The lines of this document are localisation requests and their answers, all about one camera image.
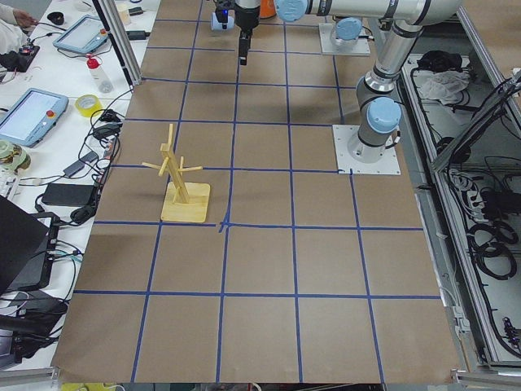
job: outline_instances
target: tape roll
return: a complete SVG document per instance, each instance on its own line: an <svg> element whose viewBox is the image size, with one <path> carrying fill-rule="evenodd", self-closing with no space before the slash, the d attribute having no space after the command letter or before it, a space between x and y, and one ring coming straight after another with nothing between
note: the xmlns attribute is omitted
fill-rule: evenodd
<svg viewBox="0 0 521 391"><path fill-rule="evenodd" d="M91 117L93 114L99 115L103 110L103 106L96 95L82 95L76 99L74 106L82 116Z"/></svg>

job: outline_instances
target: orange object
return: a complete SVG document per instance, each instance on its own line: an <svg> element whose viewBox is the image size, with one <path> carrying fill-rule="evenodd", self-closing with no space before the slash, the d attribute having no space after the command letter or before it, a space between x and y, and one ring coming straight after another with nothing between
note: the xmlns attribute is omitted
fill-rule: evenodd
<svg viewBox="0 0 521 391"><path fill-rule="evenodd" d="M274 0L260 0L260 18L268 19L277 15Z"/></svg>

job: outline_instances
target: blue joint cap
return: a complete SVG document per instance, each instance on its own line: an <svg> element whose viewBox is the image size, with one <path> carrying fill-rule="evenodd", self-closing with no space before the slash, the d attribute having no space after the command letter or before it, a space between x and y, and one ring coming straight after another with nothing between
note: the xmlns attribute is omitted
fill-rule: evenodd
<svg viewBox="0 0 521 391"><path fill-rule="evenodd" d="M275 10L280 19L294 22L306 14L308 0L275 0Z"/></svg>
<svg viewBox="0 0 521 391"><path fill-rule="evenodd" d="M390 98L377 98L367 109L367 122L376 133L391 133L400 123L400 119L400 105Z"/></svg>
<svg viewBox="0 0 521 391"><path fill-rule="evenodd" d="M361 20L344 18L336 24L336 37L344 41L357 39L361 32Z"/></svg>

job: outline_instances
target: white mounting plate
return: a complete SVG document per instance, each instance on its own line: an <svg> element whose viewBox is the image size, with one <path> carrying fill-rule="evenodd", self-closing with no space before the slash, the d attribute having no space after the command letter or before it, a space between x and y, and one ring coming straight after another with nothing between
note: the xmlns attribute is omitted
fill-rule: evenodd
<svg viewBox="0 0 521 391"><path fill-rule="evenodd" d="M335 46L331 42L331 31L335 28L332 23L320 23L318 29L320 32L320 43L322 53L324 55L356 55L367 57L371 54L369 43L366 38L358 38L357 42L352 46ZM367 35L362 29L360 35Z"/></svg>
<svg viewBox="0 0 521 391"><path fill-rule="evenodd" d="M358 131L358 125L333 125L335 138L336 164L340 174L373 174L400 175L400 165L394 148L386 149L380 160L375 163L362 163L351 156L348 151L348 141ZM386 145L392 144L392 137Z"/></svg>

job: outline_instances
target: green cup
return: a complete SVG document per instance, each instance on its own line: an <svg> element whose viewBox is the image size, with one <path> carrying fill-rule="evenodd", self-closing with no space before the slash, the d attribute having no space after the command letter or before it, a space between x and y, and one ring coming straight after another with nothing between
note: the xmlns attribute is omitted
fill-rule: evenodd
<svg viewBox="0 0 521 391"><path fill-rule="evenodd" d="M18 169L27 169L30 164L31 157L20 145L0 140L0 168L17 172Z"/></svg>

